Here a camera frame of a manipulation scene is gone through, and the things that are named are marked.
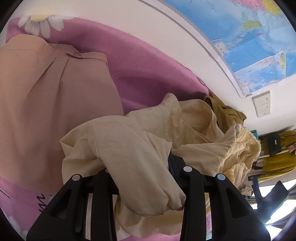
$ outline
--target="mustard yellow cloth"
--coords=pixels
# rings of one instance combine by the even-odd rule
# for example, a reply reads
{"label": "mustard yellow cloth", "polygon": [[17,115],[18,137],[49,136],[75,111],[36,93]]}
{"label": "mustard yellow cloth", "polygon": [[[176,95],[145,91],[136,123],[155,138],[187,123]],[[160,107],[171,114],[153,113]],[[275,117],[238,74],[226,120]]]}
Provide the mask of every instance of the mustard yellow cloth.
{"label": "mustard yellow cloth", "polygon": [[264,158],[262,173],[267,174],[258,178],[259,181],[269,180],[289,173],[296,168],[296,155],[289,152]]}
{"label": "mustard yellow cloth", "polygon": [[216,115],[218,127],[224,134],[235,123],[244,124],[247,118],[244,113],[225,105],[213,92],[211,95],[213,97],[206,95],[204,100]]}
{"label": "mustard yellow cloth", "polygon": [[[296,131],[283,131],[279,133],[279,136],[281,137],[282,150],[287,149],[287,146],[296,142]],[[263,151],[262,155],[269,154],[267,137],[261,140],[261,150]]]}

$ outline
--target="cloth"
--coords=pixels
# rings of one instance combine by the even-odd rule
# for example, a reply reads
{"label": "cloth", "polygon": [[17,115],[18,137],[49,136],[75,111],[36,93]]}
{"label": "cloth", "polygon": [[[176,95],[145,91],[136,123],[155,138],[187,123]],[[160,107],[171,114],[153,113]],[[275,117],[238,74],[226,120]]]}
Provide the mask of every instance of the cloth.
{"label": "cloth", "polygon": [[291,146],[289,146],[289,152],[292,153],[292,152],[295,152],[296,151],[296,144],[293,144]]}
{"label": "cloth", "polygon": [[[118,186],[117,232],[148,237],[181,231],[184,193],[168,171],[168,155],[181,156],[202,174],[224,173],[236,186],[245,178],[260,144],[239,124],[226,134],[202,100],[178,102],[169,93],[158,106],[126,116],[86,122],[61,139],[66,155],[64,182],[76,173],[96,174],[107,167]],[[206,195],[209,213],[209,199]]]}
{"label": "cloth", "polygon": [[269,180],[293,171],[296,168],[296,155],[285,152],[264,158],[262,175],[259,181]]}
{"label": "cloth", "polygon": [[[291,148],[291,150],[293,151],[293,146],[294,146],[293,144],[296,142],[296,131],[283,131],[278,134],[281,138],[282,150]],[[261,150],[262,150],[262,153],[261,153],[262,155],[269,154],[267,136],[263,137],[261,140]]]}
{"label": "cloth", "polygon": [[240,191],[240,193],[242,195],[251,196],[252,195],[252,192],[253,192],[253,188],[252,187],[249,187],[247,185],[244,185],[244,187],[241,188],[239,191]]}
{"label": "cloth", "polygon": [[0,49],[0,72],[0,176],[55,194],[63,186],[59,139],[88,120],[123,115],[106,55],[21,34]]}
{"label": "cloth", "polygon": [[247,118],[244,113],[226,106],[213,92],[206,95],[204,100],[216,115],[218,127],[223,133],[226,133],[235,123],[244,124]]}
{"label": "cloth", "polygon": [[[40,31],[26,25],[34,25]],[[49,34],[43,34],[43,25],[48,25]],[[203,99],[204,94],[209,94],[201,79],[177,61],[140,39],[101,23],[59,15],[15,18],[9,22],[6,41],[25,33],[38,35],[49,43],[73,45],[81,53],[105,53],[125,114],[158,105],[169,92],[178,100]]]}

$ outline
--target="yellow garment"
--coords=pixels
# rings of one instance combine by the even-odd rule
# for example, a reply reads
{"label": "yellow garment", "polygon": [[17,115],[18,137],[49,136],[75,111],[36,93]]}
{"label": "yellow garment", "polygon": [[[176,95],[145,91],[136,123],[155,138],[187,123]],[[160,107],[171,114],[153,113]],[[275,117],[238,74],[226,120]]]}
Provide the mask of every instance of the yellow garment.
{"label": "yellow garment", "polygon": [[[296,131],[283,131],[279,133],[279,136],[281,137],[282,150],[287,149],[287,146],[296,142]],[[267,137],[261,140],[261,150],[263,155],[269,154]]]}
{"label": "yellow garment", "polygon": [[223,133],[226,133],[235,123],[244,124],[244,120],[247,118],[244,113],[226,106],[213,92],[211,94],[213,97],[205,96],[205,102],[212,108],[217,118],[218,127]]}
{"label": "yellow garment", "polygon": [[[236,124],[225,134],[202,100],[178,102],[167,94],[158,106],[126,116],[88,121],[61,139],[63,180],[107,167],[119,189],[115,205],[118,239],[181,232],[185,195],[168,171],[168,155],[184,158],[201,173],[224,173],[236,186],[250,171],[260,144]],[[206,195],[207,212],[209,198]]]}
{"label": "yellow garment", "polygon": [[269,180],[289,173],[296,168],[296,155],[289,152],[264,158],[262,173],[267,174],[258,178],[259,181]]}

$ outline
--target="hanging clothes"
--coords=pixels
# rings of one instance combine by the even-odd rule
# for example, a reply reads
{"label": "hanging clothes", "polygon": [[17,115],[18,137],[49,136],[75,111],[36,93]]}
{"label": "hanging clothes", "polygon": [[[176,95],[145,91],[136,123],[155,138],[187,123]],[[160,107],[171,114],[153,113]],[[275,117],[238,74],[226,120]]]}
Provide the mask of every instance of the hanging clothes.
{"label": "hanging clothes", "polygon": [[245,196],[251,196],[253,194],[253,188],[247,185],[243,185],[242,188],[239,189],[240,193]]}
{"label": "hanging clothes", "polygon": [[55,194],[63,186],[59,140],[88,120],[123,115],[107,57],[19,34],[0,49],[0,73],[0,176]]}
{"label": "hanging clothes", "polygon": [[290,153],[293,153],[293,152],[295,153],[295,151],[296,151],[296,144],[292,144],[292,145],[290,145],[290,146],[289,146],[289,152],[290,152]]}
{"label": "hanging clothes", "polygon": [[269,180],[293,171],[296,168],[296,155],[290,152],[264,158],[262,175],[259,181]]}
{"label": "hanging clothes", "polygon": [[244,113],[226,106],[213,92],[206,95],[204,100],[216,115],[218,127],[223,133],[226,133],[235,123],[244,124],[247,118]]}
{"label": "hanging clothes", "polygon": [[170,151],[202,174],[224,173],[235,186],[260,152],[248,129],[235,124],[223,134],[204,101],[178,102],[170,93],[158,106],[88,121],[63,137],[61,145],[64,182],[73,174],[94,175],[107,167],[120,193],[117,234],[142,238],[181,232],[183,212],[178,210],[185,195],[168,171]]}
{"label": "hanging clothes", "polygon": [[[281,138],[282,150],[288,149],[290,146],[293,145],[293,143],[296,142],[296,131],[283,131],[278,134]],[[269,154],[267,137],[263,137],[263,139],[261,140],[261,150],[262,155]]]}

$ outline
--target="ruffled fabric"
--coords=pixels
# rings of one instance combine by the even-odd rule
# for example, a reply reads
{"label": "ruffled fabric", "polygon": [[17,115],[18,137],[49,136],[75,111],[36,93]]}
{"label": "ruffled fabric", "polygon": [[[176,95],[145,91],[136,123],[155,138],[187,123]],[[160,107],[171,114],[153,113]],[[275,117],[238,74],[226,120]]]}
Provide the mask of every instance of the ruffled fabric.
{"label": "ruffled fabric", "polygon": [[[260,152],[260,143],[245,127],[235,124],[223,134],[204,101],[178,102],[171,93],[158,106],[86,122],[61,145],[64,182],[107,167],[120,192],[117,234],[141,238],[181,232],[185,195],[168,171],[170,151],[202,174],[224,173],[236,186]],[[205,199],[209,213],[207,194]]]}

